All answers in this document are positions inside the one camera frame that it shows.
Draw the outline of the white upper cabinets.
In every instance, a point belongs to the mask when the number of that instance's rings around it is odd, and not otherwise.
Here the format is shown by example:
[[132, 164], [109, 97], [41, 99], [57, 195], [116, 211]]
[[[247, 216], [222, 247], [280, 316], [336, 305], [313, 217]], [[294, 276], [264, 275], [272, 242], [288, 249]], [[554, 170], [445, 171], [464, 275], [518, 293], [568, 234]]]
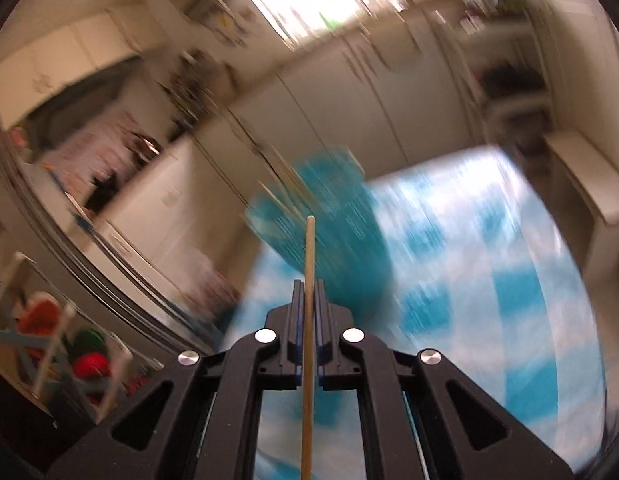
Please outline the white upper cabinets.
[[35, 39], [0, 62], [0, 126], [11, 128], [65, 88], [135, 55], [108, 12]]

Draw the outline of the blue white checkered tablecloth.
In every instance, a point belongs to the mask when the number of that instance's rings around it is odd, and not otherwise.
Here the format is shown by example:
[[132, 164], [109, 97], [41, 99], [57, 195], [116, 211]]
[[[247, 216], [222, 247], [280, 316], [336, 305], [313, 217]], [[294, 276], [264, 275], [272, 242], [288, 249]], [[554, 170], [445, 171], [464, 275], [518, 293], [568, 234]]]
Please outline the blue white checkered tablecloth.
[[574, 471], [600, 453], [605, 369], [567, 245], [503, 152], [475, 148], [369, 184], [391, 279], [357, 323], [441, 351]]

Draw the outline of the teal perforated plastic basket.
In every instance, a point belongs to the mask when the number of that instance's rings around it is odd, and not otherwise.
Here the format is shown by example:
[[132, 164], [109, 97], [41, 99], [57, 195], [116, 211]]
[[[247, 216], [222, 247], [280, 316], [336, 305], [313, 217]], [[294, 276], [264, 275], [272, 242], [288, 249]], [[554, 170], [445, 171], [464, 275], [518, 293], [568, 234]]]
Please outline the teal perforated plastic basket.
[[381, 307], [390, 287], [389, 248], [375, 218], [364, 170], [346, 148], [296, 162], [290, 183], [256, 194], [247, 224], [288, 266], [304, 270], [306, 218], [315, 218], [315, 274], [329, 299], [352, 311], [356, 321]]

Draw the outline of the range hood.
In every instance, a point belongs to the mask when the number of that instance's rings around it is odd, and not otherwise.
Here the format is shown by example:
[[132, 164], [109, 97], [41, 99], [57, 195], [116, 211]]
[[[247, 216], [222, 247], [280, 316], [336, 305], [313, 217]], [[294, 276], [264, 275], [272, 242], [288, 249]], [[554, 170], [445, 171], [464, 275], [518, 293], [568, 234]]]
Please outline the range hood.
[[21, 125], [34, 158], [58, 148], [115, 101], [139, 63], [139, 56], [134, 56], [94, 73], [64, 88], [26, 116]]

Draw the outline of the wooden stool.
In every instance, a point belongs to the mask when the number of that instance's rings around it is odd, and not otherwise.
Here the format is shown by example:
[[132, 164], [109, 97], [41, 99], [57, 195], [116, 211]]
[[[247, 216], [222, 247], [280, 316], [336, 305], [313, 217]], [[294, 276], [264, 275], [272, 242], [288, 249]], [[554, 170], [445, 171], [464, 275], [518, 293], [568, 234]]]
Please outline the wooden stool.
[[619, 224], [619, 172], [611, 162], [577, 132], [552, 132], [545, 141], [596, 214], [608, 226]]

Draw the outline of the metal kettle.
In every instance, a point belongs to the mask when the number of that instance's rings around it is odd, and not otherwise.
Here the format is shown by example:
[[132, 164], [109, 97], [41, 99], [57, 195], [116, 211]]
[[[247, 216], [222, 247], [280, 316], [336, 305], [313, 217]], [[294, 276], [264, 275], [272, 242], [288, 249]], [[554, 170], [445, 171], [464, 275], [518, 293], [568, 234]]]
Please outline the metal kettle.
[[132, 132], [128, 138], [128, 149], [132, 152], [132, 161], [137, 168], [147, 166], [163, 151], [158, 141], [138, 132]]

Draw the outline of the white storage shelf rack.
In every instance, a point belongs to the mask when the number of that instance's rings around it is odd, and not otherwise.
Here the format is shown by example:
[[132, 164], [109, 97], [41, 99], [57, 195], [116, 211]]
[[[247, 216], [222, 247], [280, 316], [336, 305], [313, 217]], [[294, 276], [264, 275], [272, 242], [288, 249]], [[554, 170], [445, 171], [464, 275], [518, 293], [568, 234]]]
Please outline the white storage shelf rack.
[[456, 40], [485, 139], [552, 122], [550, 84], [529, 0], [463, 0]]

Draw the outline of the white lower kitchen cabinets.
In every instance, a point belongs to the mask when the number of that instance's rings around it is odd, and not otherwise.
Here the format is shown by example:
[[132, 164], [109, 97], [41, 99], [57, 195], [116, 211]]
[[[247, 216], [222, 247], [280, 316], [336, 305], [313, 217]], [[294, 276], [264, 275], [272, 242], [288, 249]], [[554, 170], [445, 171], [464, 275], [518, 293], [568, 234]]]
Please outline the white lower kitchen cabinets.
[[148, 275], [175, 280], [193, 252], [221, 266], [247, 201], [288, 162], [347, 148], [367, 178], [472, 144], [427, 9], [369, 20], [301, 54], [178, 140], [104, 219], [104, 237]]

